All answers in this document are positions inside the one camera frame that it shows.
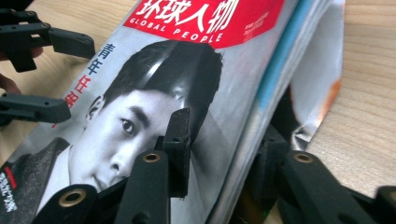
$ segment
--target man's nose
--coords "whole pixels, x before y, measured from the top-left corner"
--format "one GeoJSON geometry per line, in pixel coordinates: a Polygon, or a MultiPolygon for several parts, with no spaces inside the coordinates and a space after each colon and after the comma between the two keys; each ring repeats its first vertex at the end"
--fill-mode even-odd
{"type": "Polygon", "coordinates": [[[111,160],[111,169],[117,177],[126,178],[132,171],[134,159],[137,156],[131,148],[115,154],[111,160]]]}

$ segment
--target black clamp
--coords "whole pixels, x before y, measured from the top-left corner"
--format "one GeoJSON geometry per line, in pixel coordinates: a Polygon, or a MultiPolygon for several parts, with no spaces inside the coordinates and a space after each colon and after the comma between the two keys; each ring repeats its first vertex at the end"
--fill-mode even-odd
{"type": "Polygon", "coordinates": [[[0,127],[8,125],[13,119],[59,123],[70,118],[65,100],[18,94],[0,97],[0,127]]]}
{"type": "Polygon", "coordinates": [[[93,40],[88,35],[52,28],[35,12],[11,7],[7,1],[0,2],[0,52],[7,55],[17,72],[36,69],[31,52],[35,48],[53,46],[55,52],[87,59],[95,54],[93,40]]]}

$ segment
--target screw hole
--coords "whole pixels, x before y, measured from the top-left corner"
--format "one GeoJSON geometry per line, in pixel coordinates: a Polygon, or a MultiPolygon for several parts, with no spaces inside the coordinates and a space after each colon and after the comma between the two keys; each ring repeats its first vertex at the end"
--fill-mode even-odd
{"type": "Polygon", "coordinates": [[[310,163],[313,162],[314,159],[308,155],[299,153],[294,155],[294,159],[299,161],[299,162],[304,162],[304,163],[310,163]]]}
{"type": "Polygon", "coordinates": [[[147,224],[149,223],[149,214],[138,213],[132,218],[132,224],[147,224]]]}
{"type": "Polygon", "coordinates": [[[179,138],[179,137],[176,137],[173,140],[174,140],[174,142],[177,142],[177,143],[181,142],[181,138],[179,138]]]}
{"type": "Polygon", "coordinates": [[[160,158],[161,158],[160,155],[158,155],[156,153],[150,153],[143,157],[143,161],[155,162],[155,161],[158,161],[160,158]]]}
{"type": "Polygon", "coordinates": [[[87,192],[84,189],[72,189],[62,195],[61,199],[59,199],[59,205],[62,207],[71,207],[81,203],[86,196],[87,192]]]}
{"type": "Polygon", "coordinates": [[[338,219],[345,224],[358,224],[358,222],[355,220],[355,218],[351,217],[350,215],[347,214],[340,214],[338,215],[338,219]]]}

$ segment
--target man's ear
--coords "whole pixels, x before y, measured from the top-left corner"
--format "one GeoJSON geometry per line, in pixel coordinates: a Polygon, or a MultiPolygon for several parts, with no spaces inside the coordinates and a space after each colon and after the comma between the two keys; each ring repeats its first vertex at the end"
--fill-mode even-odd
{"type": "Polygon", "coordinates": [[[90,121],[93,120],[96,117],[96,115],[102,110],[104,104],[105,104],[105,99],[103,95],[98,96],[93,101],[93,103],[90,106],[90,109],[88,109],[87,115],[85,116],[84,129],[87,127],[90,121]]]}

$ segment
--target black plastic part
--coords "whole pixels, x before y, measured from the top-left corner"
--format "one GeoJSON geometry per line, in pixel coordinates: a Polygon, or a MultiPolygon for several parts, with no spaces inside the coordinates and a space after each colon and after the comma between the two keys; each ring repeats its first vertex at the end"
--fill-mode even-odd
{"type": "Polygon", "coordinates": [[[0,7],[0,52],[17,72],[36,69],[31,49],[51,45],[56,52],[87,59],[95,54],[93,40],[87,35],[51,28],[33,11],[0,7]]]}
{"type": "Polygon", "coordinates": [[[396,223],[396,187],[378,189],[372,205],[372,214],[379,223],[396,223]]]}
{"type": "Polygon", "coordinates": [[[52,28],[49,37],[55,52],[90,59],[95,54],[93,39],[84,34],[52,28]]]}
{"type": "Polygon", "coordinates": [[[96,189],[72,185],[58,191],[43,207],[33,224],[95,223],[98,203],[96,189]]]}
{"type": "Polygon", "coordinates": [[[276,165],[282,162],[288,150],[288,142],[269,125],[247,176],[249,191],[255,201],[278,197],[275,184],[276,165]]]}
{"type": "Polygon", "coordinates": [[[12,119],[59,123],[70,118],[65,100],[18,94],[0,97],[0,126],[7,125],[12,119]]]}
{"type": "Polygon", "coordinates": [[[174,112],[163,139],[163,151],[170,165],[170,197],[185,197],[189,189],[190,174],[190,109],[174,112]]]}
{"type": "Polygon", "coordinates": [[[116,224],[157,224],[170,221],[169,163],[166,153],[141,153],[125,188],[116,224]]]}
{"type": "Polygon", "coordinates": [[[375,223],[314,155],[291,151],[279,169],[283,178],[277,185],[286,202],[280,202],[279,211],[285,224],[375,223]]]}

